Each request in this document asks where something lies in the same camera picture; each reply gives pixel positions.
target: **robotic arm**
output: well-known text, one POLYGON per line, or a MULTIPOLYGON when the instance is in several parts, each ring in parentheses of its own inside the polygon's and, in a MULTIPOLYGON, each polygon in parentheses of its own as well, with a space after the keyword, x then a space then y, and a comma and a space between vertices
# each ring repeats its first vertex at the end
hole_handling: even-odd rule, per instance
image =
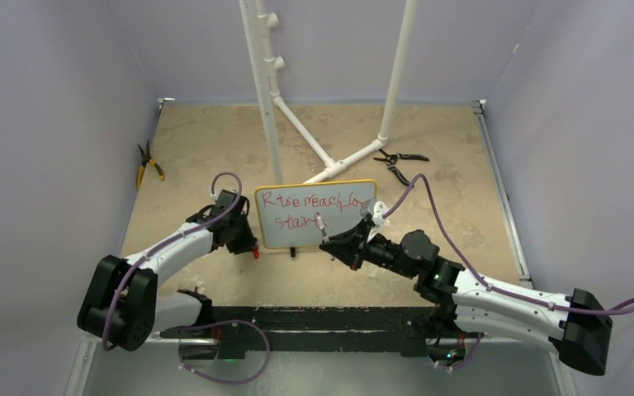
POLYGON ((258 258, 257 239, 247 216, 249 202, 244 196, 234 208, 218 219, 238 194, 223 190, 214 205, 208 205, 189 217, 172 235, 128 257, 104 257, 97 265, 77 317, 85 332, 107 338, 105 342, 127 351, 139 348, 152 332, 211 322, 212 301, 196 291, 179 290, 175 295, 157 299, 157 289, 173 274, 198 257, 226 246, 233 254, 252 252, 258 258), (202 229, 203 224, 215 222, 202 229), (110 332, 104 327, 115 290, 131 263, 143 261, 133 270, 122 297, 112 315, 110 332))
POLYGON ((354 271, 366 261, 416 277, 414 291, 436 304, 427 325, 441 332, 491 333, 530 342, 557 353, 576 370, 603 375, 612 319, 567 312, 603 310, 591 293, 581 289, 572 296, 547 293, 481 276, 439 256, 439 247, 420 229, 393 243, 377 233, 384 209, 381 202, 371 204, 356 227, 326 238, 319 248, 354 271))

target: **whiteboard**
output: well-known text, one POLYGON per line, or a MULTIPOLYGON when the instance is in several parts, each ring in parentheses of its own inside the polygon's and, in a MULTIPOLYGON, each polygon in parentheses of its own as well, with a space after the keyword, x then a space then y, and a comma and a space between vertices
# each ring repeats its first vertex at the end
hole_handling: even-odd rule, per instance
POLYGON ((316 246, 327 235, 352 229, 361 221, 361 205, 376 197, 373 180, 329 181, 315 184, 259 187, 254 200, 261 225, 263 246, 268 249, 316 246))

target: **black pruning shears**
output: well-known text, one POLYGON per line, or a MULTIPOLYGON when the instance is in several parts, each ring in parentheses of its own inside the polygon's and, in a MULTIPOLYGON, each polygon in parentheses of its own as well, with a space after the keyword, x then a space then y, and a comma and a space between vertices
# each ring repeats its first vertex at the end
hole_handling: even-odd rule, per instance
POLYGON ((403 160, 412 159, 415 161, 428 161, 428 158, 426 158, 425 156, 421 154, 401 154, 401 153, 388 154, 385 152, 385 150, 378 150, 378 151, 380 151, 385 157, 373 158, 373 159, 375 159, 376 161, 380 161, 382 163, 387 163, 387 169, 390 172, 393 172, 395 174, 395 177, 397 177, 397 180, 399 180, 400 183, 402 183, 405 186, 409 186, 409 180, 407 180, 407 177, 405 177, 405 175, 403 175, 402 172, 400 172, 400 170, 395 166, 397 161, 401 159, 403 160))
POLYGON ((139 144, 137 144, 137 147, 140 148, 140 154, 142 155, 142 165, 140 165, 140 169, 137 171, 137 190, 139 190, 140 186, 142 185, 142 176, 144 175, 144 170, 147 168, 147 163, 151 163, 157 169, 159 179, 164 180, 166 177, 163 174, 162 167, 160 167, 159 164, 152 158, 152 152, 149 149, 149 139, 147 139, 146 152, 139 144))

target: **white wall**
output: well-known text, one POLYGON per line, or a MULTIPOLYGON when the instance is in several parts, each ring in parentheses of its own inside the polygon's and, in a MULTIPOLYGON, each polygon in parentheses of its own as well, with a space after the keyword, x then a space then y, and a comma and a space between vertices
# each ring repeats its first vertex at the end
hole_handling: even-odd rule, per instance
MULTIPOLYGON (((634 295, 634 2, 546 0, 485 109, 534 283, 634 295)), ((634 314, 614 317, 606 377, 634 394, 634 314)))
POLYGON ((61 395, 154 95, 102 0, 0 0, 0 395, 61 395))
MULTIPOLYGON (((110 0, 160 97, 256 101, 237 0, 110 0)), ((290 101, 385 99, 405 0, 267 0, 290 101)), ((487 97, 540 0, 419 2, 400 98, 487 97)))

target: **beige tabletop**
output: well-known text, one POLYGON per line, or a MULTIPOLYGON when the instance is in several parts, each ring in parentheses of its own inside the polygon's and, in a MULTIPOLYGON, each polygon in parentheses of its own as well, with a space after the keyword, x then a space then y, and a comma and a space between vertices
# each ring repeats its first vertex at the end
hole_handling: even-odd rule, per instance
MULTIPOLYGON (((382 106, 294 106, 293 111, 335 160, 371 142, 380 129, 382 106)), ((286 183, 302 183, 324 166, 290 122, 276 111, 286 183)), ((476 118, 470 107, 399 106, 390 129, 391 153, 418 153, 429 163, 400 161, 407 176, 424 173, 431 182, 443 223, 478 271, 510 283, 518 273, 504 217, 476 118)), ((166 180, 153 168, 144 175, 125 236, 123 255, 155 244, 184 220, 211 203, 210 183, 218 172, 237 173, 244 195, 253 200, 260 186, 274 185, 256 106, 169 106, 158 123, 152 155, 166 180)), ((364 158, 333 180, 374 179, 378 199, 393 205, 405 188, 383 163, 364 158)), ((219 188, 235 188, 225 177, 219 188)), ((249 216, 261 238, 255 210, 249 216)), ((441 255, 460 262, 443 239, 426 192, 415 188, 390 217, 382 233, 399 242, 422 229, 441 255)), ((234 256, 224 249, 194 261, 160 287, 161 295, 198 287, 215 305, 420 306, 430 305, 412 291, 409 280, 371 264, 351 271, 316 248, 300 248, 297 258, 284 250, 261 249, 234 256)))

